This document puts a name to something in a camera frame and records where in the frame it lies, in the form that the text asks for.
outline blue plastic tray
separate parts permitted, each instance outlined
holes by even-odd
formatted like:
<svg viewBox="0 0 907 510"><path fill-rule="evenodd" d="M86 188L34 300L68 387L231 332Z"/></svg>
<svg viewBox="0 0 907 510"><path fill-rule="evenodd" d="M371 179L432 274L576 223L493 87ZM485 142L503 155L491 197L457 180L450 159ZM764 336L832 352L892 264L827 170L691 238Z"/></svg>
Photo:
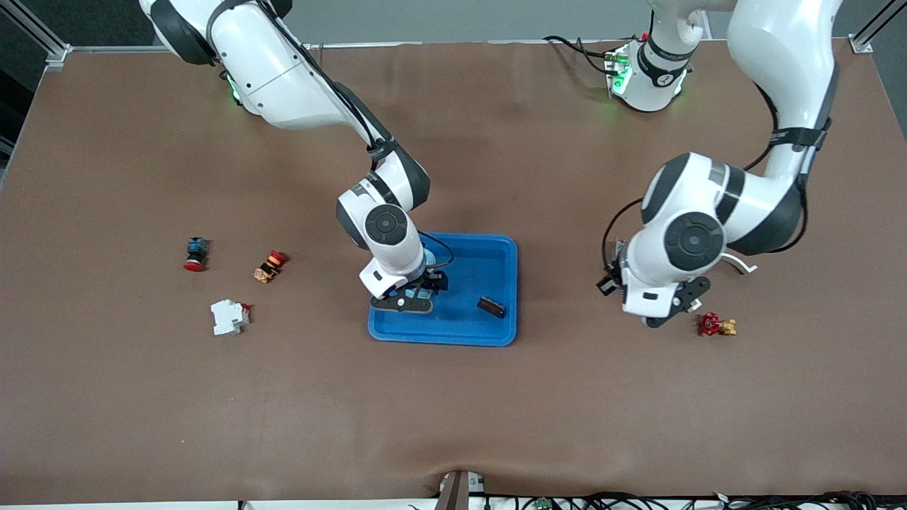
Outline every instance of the blue plastic tray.
<svg viewBox="0 0 907 510"><path fill-rule="evenodd" d="M450 245L456 260L442 269L450 289L432 298L431 313L403 313L369 307L368 332L379 340L503 347L516 338L516 243L507 236L429 232ZM439 261L447 251L422 238ZM485 296L506 307L498 319L476 306Z"/></svg>

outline gray floor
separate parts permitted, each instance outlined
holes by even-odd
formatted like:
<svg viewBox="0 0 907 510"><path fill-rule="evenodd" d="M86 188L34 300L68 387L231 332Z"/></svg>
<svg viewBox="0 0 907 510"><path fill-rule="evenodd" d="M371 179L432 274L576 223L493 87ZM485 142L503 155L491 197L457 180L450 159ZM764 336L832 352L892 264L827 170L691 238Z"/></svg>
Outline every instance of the gray floor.
<svg viewBox="0 0 907 510"><path fill-rule="evenodd" d="M79 45L149 44L151 25L137 0L24 0L66 42ZM885 0L844 0L835 35L865 24ZM712 13L713 36L727 29L727 13ZM569 38L617 39L649 25L644 0L297 0L287 24L306 42L374 43ZM895 113L907 131L907 15L879 34L873 58ZM0 16L0 67L34 90L43 56Z"/></svg>

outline white robot link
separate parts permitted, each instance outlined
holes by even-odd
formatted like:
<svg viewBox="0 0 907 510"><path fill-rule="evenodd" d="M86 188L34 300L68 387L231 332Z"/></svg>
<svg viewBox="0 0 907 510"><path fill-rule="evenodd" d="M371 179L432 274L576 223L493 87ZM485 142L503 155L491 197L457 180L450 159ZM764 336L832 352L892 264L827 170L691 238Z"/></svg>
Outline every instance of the white robot link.
<svg viewBox="0 0 907 510"><path fill-rule="evenodd" d="M373 255L359 278L378 309L430 311L431 297L446 289L447 278L407 214L427 200L428 174L290 33L282 17L292 0L139 2L172 53L190 64L222 64L238 102L271 125L356 130L372 168L340 195L336 217L356 246Z"/></svg>
<svg viewBox="0 0 907 510"><path fill-rule="evenodd" d="M657 76L682 79L701 37L690 13L733 6L727 45L766 99L775 130L763 153L768 163L761 176L747 171L762 157L743 170L694 153L658 171L642 199L643 229L607 264L608 277L600 283L603 292L623 289L624 311L658 327L708 290L702 275L726 248L744 255L772 253L802 237L806 180L831 124L837 85L831 35L841 2L650 0L652 31L645 43L632 43L638 50L629 59L642 73L632 70L622 84L623 100L640 110L665 107L674 90L659 89ZM785 245L801 215L800 233Z"/></svg>

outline brown table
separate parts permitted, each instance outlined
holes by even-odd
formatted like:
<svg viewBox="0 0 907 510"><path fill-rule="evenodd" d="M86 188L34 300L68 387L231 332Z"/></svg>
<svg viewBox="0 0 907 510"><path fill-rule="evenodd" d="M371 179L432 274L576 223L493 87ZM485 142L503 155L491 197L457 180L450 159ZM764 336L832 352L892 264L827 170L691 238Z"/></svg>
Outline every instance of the brown table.
<svg viewBox="0 0 907 510"><path fill-rule="evenodd" d="M907 145L871 57L835 50L807 236L709 273L736 338L645 329L593 285L664 161L761 152L723 43L654 114L547 45L325 51L432 174L420 228L519 244L508 348L369 337L367 254L334 219L368 168L352 130L272 128L168 54L70 55L0 192L0 502L422 496L457 468L535 495L907 492ZM265 286L270 250L292 261ZM242 335L211 335L221 299L255 305Z"/></svg>

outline red toy part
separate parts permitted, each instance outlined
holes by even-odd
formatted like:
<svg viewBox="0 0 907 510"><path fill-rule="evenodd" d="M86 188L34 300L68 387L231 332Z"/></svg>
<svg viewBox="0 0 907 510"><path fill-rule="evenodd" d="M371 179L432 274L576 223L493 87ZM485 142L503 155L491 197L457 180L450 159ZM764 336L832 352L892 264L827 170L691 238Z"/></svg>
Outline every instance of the red toy part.
<svg viewBox="0 0 907 510"><path fill-rule="evenodd" d="M202 267L201 263L196 260L186 260L186 263L183 264L182 267L185 270L189 270L189 271L197 272L197 273L200 273L205 270L205 268Z"/></svg>
<svg viewBox="0 0 907 510"><path fill-rule="evenodd" d="M717 335L721 327L721 319L715 312L708 312L699 319L699 333L711 337Z"/></svg>

